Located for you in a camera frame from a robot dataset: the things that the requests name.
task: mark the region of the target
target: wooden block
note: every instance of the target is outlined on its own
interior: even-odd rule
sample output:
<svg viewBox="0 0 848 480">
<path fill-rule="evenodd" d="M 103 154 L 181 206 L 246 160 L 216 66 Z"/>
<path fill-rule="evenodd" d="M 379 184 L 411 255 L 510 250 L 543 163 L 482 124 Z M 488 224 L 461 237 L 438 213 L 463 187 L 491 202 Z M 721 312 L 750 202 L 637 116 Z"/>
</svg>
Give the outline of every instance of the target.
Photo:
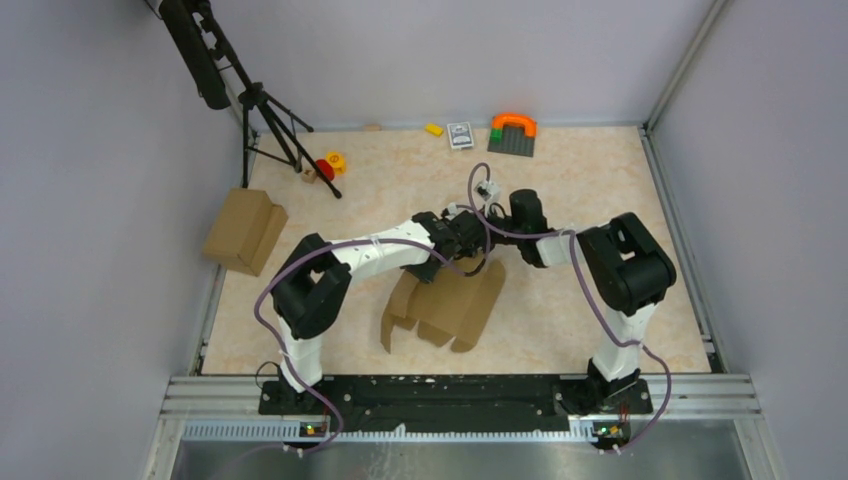
<svg viewBox="0 0 848 480">
<path fill-rule="evenodd" d="M 316 178 L 318 178 L 318 173 L 311 168 L 305 168 L 300 172 L 300 179 L 306 183 L 315 183 Z"/>
</svg>

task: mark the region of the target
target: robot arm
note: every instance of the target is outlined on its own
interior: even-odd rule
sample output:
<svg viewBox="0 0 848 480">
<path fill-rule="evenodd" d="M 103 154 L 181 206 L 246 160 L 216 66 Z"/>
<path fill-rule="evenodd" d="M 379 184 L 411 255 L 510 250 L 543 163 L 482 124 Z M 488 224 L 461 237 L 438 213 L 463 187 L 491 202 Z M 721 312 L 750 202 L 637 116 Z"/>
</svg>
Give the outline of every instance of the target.
<svg viewBox="0 0 848 480">
<path fill-rule="evenodd" d="M 487 213 L 487 221 L 499 230 L 525 236 L 554 232 L 547 225 L 535 191 L 524 189 L 510 195 L 512 216 L 492 213 L 490 206 L 499 195 L 494 182 L 481 182 L 477 192 L 486 202 L 482 211 Z M 390 238 L 407 239 L 430 247 L 445 258 L 457 259 L 474 256 L 485 248 L 486 227 L 475 213 L 456 208 L 446 209 L 441 216 L 418 213 L 394 228 L 355 239 L 371 244 L 340 247 L 319 255 L 282 279 L 272 290 L 274 309 L 289 360 L 307 384 L 313 385 L 323 376 L 321 337 L 335 322 L 351 284 L 399 267 L 429 283 L 442 267 L 440 260 L 414 245 L 380 242 Z M 641 342 L 656 304 L 676 280 L 673 264 L 632 213 L 580 232 L 577 239 L 607 304 L 606 319 L 611 330 L 621 342 Z M 282 268 L 328 244 L 346 241 L 326 242 L 317 233 L 308 235 Z M 522 259 L 537 268 L 570 264 L 567 242 L 565 235 L 527 239 L 491 234 L 492 247 L 514 245 Z M 638 345 L 619 348 L 605 339 L 589 362 L 589 376 L 597 377 L 599 391 L 605 397 L 635 382 L 638 361 Z M 297 392 L 304 390 L 289 369 L 284 368 L 283 373 Z"/>
</svg>

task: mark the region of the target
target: yellow toy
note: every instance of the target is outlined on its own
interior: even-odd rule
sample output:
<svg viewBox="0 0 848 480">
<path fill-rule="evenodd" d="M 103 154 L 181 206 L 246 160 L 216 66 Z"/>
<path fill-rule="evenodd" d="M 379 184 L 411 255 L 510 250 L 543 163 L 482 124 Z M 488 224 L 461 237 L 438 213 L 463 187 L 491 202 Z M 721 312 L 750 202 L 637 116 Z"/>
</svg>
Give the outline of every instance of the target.
<svg viewBox="0 0 848 480">
<path fill-rule="evenodd" d="M 347 164 L 344 161 L 344 156 L 339 152 L 328 152 L 327 163 L 333 167 L 333 172 L 336 175 L 341 175 L 347 171 Z"/>
<path fill-rule="evenodd" d="M 441 137 L 442 132 L 445 131 L 442 127 L 440 127 L 440 126 L 438 126 L 434 123 L 428 123 L 427 126 L 424 127 L 424 130 L 427 130 L 428 132 L 432 133 L 433 135 L 435 135 L 437 137 Z"/>
</svg>

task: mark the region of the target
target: black mounting plate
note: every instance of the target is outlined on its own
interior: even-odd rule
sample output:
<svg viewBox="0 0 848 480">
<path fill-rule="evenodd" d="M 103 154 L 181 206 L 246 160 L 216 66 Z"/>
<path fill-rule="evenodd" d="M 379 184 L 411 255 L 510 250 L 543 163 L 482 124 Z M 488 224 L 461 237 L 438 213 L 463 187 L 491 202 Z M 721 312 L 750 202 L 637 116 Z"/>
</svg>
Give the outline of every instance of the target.
<svg viewBox="0 0 848 480">
<path fill-rule="evenodd" d="M 560 375 L 335 375 L 314 385 L 342 414 L 346 431 L 542 432 L 569 429 L 567 406 L 586 391 L 585 380 Z M 644 380 L 601 402 L 594 413 L 653 411 Z M 323 415 L 324 405 L 285 382 L 262 385 L 260 415 Z M 331 429 L 338 427 L 331 417 Z"/>
</svg>

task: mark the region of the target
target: marble-pattern surface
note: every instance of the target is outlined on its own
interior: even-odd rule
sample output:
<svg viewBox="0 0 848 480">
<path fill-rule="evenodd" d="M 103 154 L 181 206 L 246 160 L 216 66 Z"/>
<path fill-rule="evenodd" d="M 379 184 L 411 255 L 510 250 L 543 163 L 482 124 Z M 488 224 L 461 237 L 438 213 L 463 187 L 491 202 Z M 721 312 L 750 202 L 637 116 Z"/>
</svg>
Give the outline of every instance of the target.
<svg viewBox="0 0 848 480">
<path fill-rule="evenodd" d="M 346 156 L 348 171 L 335 181 L 342 200 L 320 182 L 306 184 L 290 167 L 258 155 L 251 188 L 266 190 L 290 218 L 259 277 L 227 273 L 203 372 L 252 374 L 263 361 L 280 360 L 274 338 L 253 318 L 253 304 L 304 235 L 356 237 L 397 225 L 416 212 L 438 212 L 450 201 L 466 203 L 467 176 L 479 161 L 491 164 L 505 205 L 509 192 L 533 188 L 553 227 L 605 223 L 633 211 L 677 261 L 636 128 L 541 128 L 534 158 L 490 154 L 485 150 L 488 130 L 474 134 L 477 147 L 468 151 L 451 151 L 446 135 L 437 138 L 423 129 L 300 135 L 315 158 L 331 150 Z M 282 155 L 270 135 L 262 137 L 260 148 Z M 472 351 L 453 353 L 449 344 L 436 348 L 403 329 L 393 332 L 394 353 L 383 350 L 380 316 L 400 276 L 393 271 L 348 292 L 337 322 L 324 335 L 324 372 L 584 372 L 603 332 L 571 267 L 535 269 L 513 247 L 498 247 L 493 255 L 504 263 L 507 280 Z M 262 312 L 276 325 L 270 299 Z M 675 372 L 709 371 L 680 275 L 649 325 L 646 343 Z M 642 365 L 647 372 L 662 371 L 644 354 Z"/>
</svg>

